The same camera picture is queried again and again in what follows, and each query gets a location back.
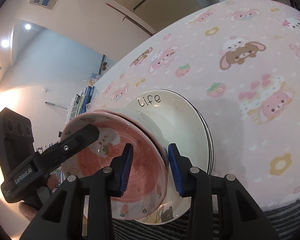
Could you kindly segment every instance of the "table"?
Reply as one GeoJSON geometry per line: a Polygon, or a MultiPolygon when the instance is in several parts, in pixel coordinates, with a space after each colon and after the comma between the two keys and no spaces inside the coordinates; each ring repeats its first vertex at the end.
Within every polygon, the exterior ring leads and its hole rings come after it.
{"type": "Polygon", "coordinates": [[[96,84],[89,111],[168,89],[205,118],[213,175],[234,174],[263,210],[300,199],[300,12],[228,0],[163,29],[96,84]]]}

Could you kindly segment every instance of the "stacked plates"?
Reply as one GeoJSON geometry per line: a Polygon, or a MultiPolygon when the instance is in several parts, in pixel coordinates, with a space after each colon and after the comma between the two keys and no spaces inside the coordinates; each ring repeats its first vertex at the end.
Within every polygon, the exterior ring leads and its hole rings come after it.
{"type": "MultiPolygon", "coordinates": [[[[168,148],[176,143],[182,156],[208,174],[212,172],[213,145],[209,128],[201,114],[181,95],[169,90],[151,90],[134,98],[125,107],[149,116],[161,129],[168,148]]],[[[176,192],[171,171],[168,174],[167,195],[162,205],[138,222],[160,225],[171,222],[190,208],[190,198],[176,192]]]]}

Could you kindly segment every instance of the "cartoon bunny print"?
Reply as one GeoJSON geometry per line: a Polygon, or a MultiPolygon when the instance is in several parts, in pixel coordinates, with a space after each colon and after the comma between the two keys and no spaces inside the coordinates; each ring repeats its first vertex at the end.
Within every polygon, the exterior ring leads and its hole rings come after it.
{"type": "Polygon", "coordinates": [[[293,30],[297,33],[300,33],[300,19],[297,18],[287,18],[285,20],[282,19],[274,19],[276,22],[282,24],[282,26],[285,26],[286,28],[293,30]]]}
{"type": "Polygon", "coordinates": [[[174,61],[174,54],[177,49],[179,49],[178,46],[172,46],[164,52],[159,51],[155,54],[152,57],[152,61],[149,66],[149,73],[152,73],[155,69],[159,69],[161,67],[168,67],[174,61]]]}
{"type": "Polygon", "coordinates": [[[243,64],[249,57],[256,57],[258,51],[266,50],[266,46],[257,41],[247,42],[244,38],[235,36],[227,40],[221,47],[225,54],[220,59],[220,68],[229,69],[233,64],[243,64]]]}
{"type": "Polygon", "coordinates": [[[284,82],[282,76],[264,74],[261,82],[254,81],[251,91],[239,94],[240,112],[243,118],[250,116],[258,124],[269,122],[292,102],[295,91],[284,82]]]}
{"type": "Polygon", "coordinates": [[[233,21],[247,21],[251,20],[254,17],[260,15],[260,11],[256,8],[248,9],[240,9],[239,11],[235,11],[231,14],[230,22],[233,21]]]}
{"type": "Polygon", "coordinates": [[[204,20],[206,20],[209,16],[211,16],[212,14],[214,14],[216,12],[215,9],[209,8],[209,9],[205,9],[203,10],[200,14],[196,15],[195,17],[191,18],[190,21],[188,21],[188,24],[199,24],[201,22],[203,22],[204,20]]]}

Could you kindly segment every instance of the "cartoon bear print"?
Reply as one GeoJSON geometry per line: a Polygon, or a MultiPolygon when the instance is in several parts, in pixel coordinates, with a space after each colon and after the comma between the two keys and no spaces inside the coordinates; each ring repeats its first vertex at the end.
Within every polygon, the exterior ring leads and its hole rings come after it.
{"type": "Polygon", "coordinates": [[[230,22],[251,20],[251,19],[253,19],[254,17],[256,17],[257,15],[260,15],[260,14],[261,14],[260,11],[256,8],[240,9],[239,11],[235,11],[231,14],[230,22]]]}
{"type": "Polygon", "coordinates": [[[124,84],[121,87],[119,87],[113,94],[111,101],[119,101],[121,97],[123,97],[128,92],[129,84],[124,84]]]}
{"type": "Polygon", "coordinates": [[[173,210],[172,206],[169,207],[165,212],[161,212],[161,222],[167,222],[173,219],[173,210]]]}
{"type": "Polygon", "coordinates": [[[154,72],[161,67],[168,67],[175,59],[174,54],[179,49],[178,46],[172,46],[166,49],[164,52],[159,51],[152,57],[151,64],[149,66],[149,73],[154,72]]]}
{"type": "Polygon", "coordinates": [[[251,91],[239,94],[240,112],[243,119],[250,116],[258,124],[281,115],[295,95],[282,76],[264,74],[261,81],[252,82],[250,87],[251,91]]]}
{"type": "Polygon", "coordinates": [[[183,77],[185,74],[187,74],[189,71],[191,70],[191,67],[189,64],[186,64],[182,67],[179,67],[177,70],[176,70],[176,77],[183,77]]]}
{"type": "Polygon", "coordinates": [[[148,57],[148,54],[150,54],[150,52],[152,51],[152,47],[150,47],[149,49],[147,49],[144,53],[142,53],[139,57],[137,57],[131,64],[130,67],[134,66],[139,66],[141,65],[141,63],[143,62],[143,60],[145,58],[148,57]]]}
{"type": "Polygon", "coordinates": [[[103,95],[103,96],[105,96],[105,95],[110,91],[110,89],[113,87],[113,84],[114,84],[114,82],[112,81],[112,82],[110,83],[110,85],[107,86],[105,90],[103,90],[103,92],[102,92],[102,95],[103,95]]]}
{"type": "Polygon", "coordinates": [[[212,9],[212,8],[204,9],[200,14],[198,14],[195,17],[191,18],[187,23],[196,25],[196,24],[206,20],[209,16],[211,16],[215,12],[216,12],[216,10],[212,9]]]}
{"type": "Polygon", "coordinates": [[[227,51],[220,59],[220,68],[222,70],[229,69],[233,64],[243,64],[249,57],[257,56],[258,51],[266,50],[266,46],[257,41],[247,42],[244,38],[231,37],[221,47],[227,51]]]}
{"type": "Polygon", "coordinates": [[[282,24],[286,28],[295,31],[297,33],[300,33],[300,19],[297,18],[287,18],[285,20],[282,20],[280,18],[274,19],[276,22],[282,24]]]}

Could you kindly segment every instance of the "gray carpet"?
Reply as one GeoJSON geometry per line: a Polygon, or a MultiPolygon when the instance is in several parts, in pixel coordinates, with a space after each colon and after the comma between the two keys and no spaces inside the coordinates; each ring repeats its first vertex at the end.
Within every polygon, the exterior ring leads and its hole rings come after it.
{"type": "MultiPolygon", "coordinates": [[[[289,239],[300,226],[300,200],[266,212],[282,240],[289,239]]],[[[114,220],[116,240],[181,240],[186,237],[189,211],[180,218],[160,226],[149,226],[133,220],[114,220]]],[[[213,217],[213,240],[218,240],[218,215],[213,217]]]]}

